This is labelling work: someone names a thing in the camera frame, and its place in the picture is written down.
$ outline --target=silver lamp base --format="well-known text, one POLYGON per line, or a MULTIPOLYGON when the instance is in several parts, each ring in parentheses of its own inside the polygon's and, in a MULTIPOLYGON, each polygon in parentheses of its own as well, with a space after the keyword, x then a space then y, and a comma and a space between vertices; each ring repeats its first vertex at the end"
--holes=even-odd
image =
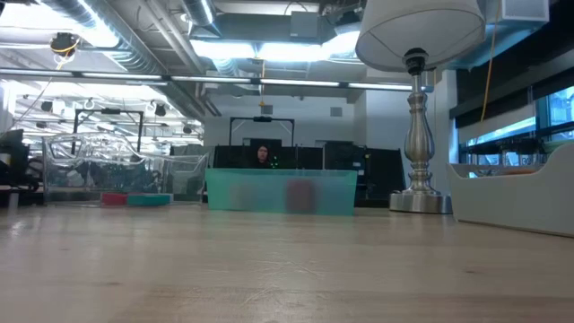
POLYGON ((423 213, 423 214, 452 214, 450 196, 427 194, 391 194, 389 203, 391 211, 423 213))

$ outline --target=teal plastic bin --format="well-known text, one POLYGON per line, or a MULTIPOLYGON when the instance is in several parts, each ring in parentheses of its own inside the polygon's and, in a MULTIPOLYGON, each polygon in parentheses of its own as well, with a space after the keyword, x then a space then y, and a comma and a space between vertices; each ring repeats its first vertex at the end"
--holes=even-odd
POLYGON ((354 170, 208 169, 211 210, 352 215, 354 170))

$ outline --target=black frame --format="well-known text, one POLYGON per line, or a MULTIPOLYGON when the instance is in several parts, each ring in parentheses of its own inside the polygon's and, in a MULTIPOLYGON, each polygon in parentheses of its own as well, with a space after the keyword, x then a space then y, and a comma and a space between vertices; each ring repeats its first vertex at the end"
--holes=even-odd
MULTIPOLYGON (((257 121, 257 117, 247 118, 247 117, 231 117, 230 118, 230 145, 231 139, 233 138, 233 121, 235 120, 251 120, 253 122, 267 122, 267 121, 257 121)), ((291 122, 291 147, 295 146, 295 119, 292 118, 267 118, 268 122, 273 121, 288 121, 291 122)))
MULTIPOLYGON (((88 117, 91 116, 94 112, 107 112, 110 111, 110 109, 77 109, 75 111, 75 117, 74 117, 74 131, 73 134, 77 134, 78 133, 78 126, 80 126, 83 123, 80 122, 80 114, 82 114, 83 112, 88 112, 88 117)), ((140 148, 142 146, 142 130, 144 129, 144 112, 143 111, 123 111, 120 109, 114 109, 113 113, 109 113, 109 114, 121 114, 121 113, 135 113, 137 115, 140 116, 140 123, 139 123, 139 127, 137 129, 137 152, 140 152, 140 148)), ((75 141, 72 142, 72 154, 75 153, 75 141)))

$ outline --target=white lamp shade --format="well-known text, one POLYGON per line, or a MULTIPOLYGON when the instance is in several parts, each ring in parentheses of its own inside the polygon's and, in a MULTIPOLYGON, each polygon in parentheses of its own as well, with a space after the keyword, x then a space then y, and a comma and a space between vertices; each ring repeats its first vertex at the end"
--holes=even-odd
POLYGON ((476 0, 369 0, 355 51, 366 65, 403 72, 404 54, 422 48, 432 68, 484 40, 476 0))

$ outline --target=table surface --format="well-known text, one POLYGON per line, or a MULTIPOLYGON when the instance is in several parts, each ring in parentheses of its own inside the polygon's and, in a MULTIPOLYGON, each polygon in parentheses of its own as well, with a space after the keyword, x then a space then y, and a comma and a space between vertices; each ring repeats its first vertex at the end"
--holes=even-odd
POLYGON ((0 320, 572 322, 574 240, 361 209, 0 211, 0 320))

